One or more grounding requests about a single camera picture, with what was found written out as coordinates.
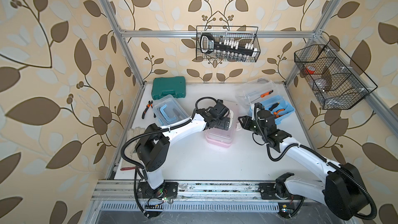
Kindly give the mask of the pink toolbox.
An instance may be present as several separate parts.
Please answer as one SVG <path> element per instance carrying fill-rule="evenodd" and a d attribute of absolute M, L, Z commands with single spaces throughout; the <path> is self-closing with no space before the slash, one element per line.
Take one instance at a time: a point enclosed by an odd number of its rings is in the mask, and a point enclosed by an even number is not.
<path fill-rule="evenodd" d="M 235 132 L 238 130 L 238 114 L 239 106 L 236 102 L 224 101 L 224 105 L 230 110 L 228 118 L 230 118 L 227 130 L 221 130 L 213 128 L 206 130 L 205 137 L 206 141 L 210 144 L 229 148 L 234 140 Z"/>

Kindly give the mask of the light blue toolbox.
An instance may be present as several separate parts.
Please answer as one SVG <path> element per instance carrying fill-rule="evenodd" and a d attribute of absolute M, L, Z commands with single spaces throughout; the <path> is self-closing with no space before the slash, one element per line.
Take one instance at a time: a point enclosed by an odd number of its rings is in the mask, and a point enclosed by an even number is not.
<path fill-rule="evenodd" d="M 261 94 L 270 90 L 274 90 L 271 95 L 255 100 L 255 98 L 258 98 Z M 271 113 L 273 114 L 273 112 L 284 108 L 285 115 L 276 118 L 276 124 L 280 124 L 284 119 L 295 112 L 294 107 L 282 96 L 279 87 L 273 81 L 265 77 L 238 85 L 235 89 L 235 98 L 238 104 L 244 109 L 244 112 L 249 116 L 252 115 L 253 105 L 255 103 L 261 103 L 268 110 L 273 104 L 279 102 L 279 105 L 271 111 Z"/>

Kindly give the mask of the blue clear-lid toolbox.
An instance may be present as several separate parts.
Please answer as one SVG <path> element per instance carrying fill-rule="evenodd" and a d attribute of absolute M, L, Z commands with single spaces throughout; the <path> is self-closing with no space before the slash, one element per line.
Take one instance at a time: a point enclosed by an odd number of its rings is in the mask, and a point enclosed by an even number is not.
<path fill-rule="evenodd" d="M 190 118 L 172 95 L 150 101 L 150 104 L 155 114 L 155 124 L 159 127 L 174 125 Z"/>

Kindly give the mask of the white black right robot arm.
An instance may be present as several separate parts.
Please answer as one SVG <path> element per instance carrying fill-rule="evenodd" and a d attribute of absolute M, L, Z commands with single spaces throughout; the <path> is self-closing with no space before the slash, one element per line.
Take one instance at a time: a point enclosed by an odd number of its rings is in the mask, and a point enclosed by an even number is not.
<path fill-rule="evenodd" d="M 253 104 L 251 116 L 238 117 L 243 129 L 262 138 L 272 162 L 289 157 L 317 177 L 316 180 L 303 179 L 290 172 L 281 175 L 274 184 L 277 198 L 300 196 L 303 200 L 311 199 L 327 206 L 342 220 L 352 217 L 374 220 L 377 217 L 376 203 L 354 165 L 327 159 L 301 144 L 291 134 L 279 129 L 275 119 L 261 103 Z"/>

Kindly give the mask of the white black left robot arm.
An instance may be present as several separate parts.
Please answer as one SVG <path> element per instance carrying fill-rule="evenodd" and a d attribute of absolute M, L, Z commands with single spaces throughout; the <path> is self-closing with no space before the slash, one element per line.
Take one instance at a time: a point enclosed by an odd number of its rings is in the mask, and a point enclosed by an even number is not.
<path fill-rule="evenodd" d="M 127 140 L 121 147 L 121 158 L 135 165 L 135 172 L 156 190 L 164 184 L 161 166 L 169 148 L 195 133 L 213 128 L 227 130 L 231 123 L 229 114 L 223 100 L 202 97 L 195 103 L 191 117 L 163 127 L 151 124 L 143 134 Z"/>

